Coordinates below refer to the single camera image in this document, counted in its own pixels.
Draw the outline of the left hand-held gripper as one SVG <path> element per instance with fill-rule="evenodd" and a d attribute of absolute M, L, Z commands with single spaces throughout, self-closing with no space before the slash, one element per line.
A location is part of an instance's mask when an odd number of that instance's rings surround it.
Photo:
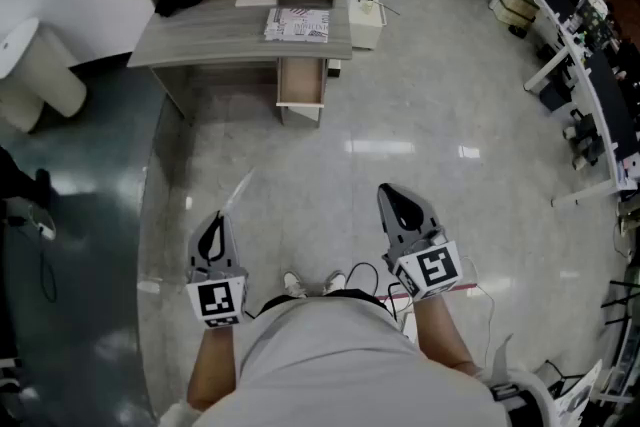
<path fill-rule="evenodd" d="M 235 266 L 237 249 L 231 217 L 222 211 L 206 217 L 192 233 L 188 252 L 196 266 L 189 271 L 186 284 L 195 317 L 206 329 L 247 322 L 248 273 Z M 209 266 L 209 252 L 212 264 L 225 265 L 221 270 Z"/>

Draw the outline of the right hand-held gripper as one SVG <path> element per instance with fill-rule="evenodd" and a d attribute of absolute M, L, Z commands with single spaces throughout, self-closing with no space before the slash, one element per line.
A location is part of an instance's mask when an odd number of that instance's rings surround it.
<path fill-rule="evenodd" d="M 426 199 L 404 186 L 383 183 L 377 201 L 391 244 L 383 260 L 414 302 L 442 294 L 461 281 L 456 243 L 447 238 Z"/>

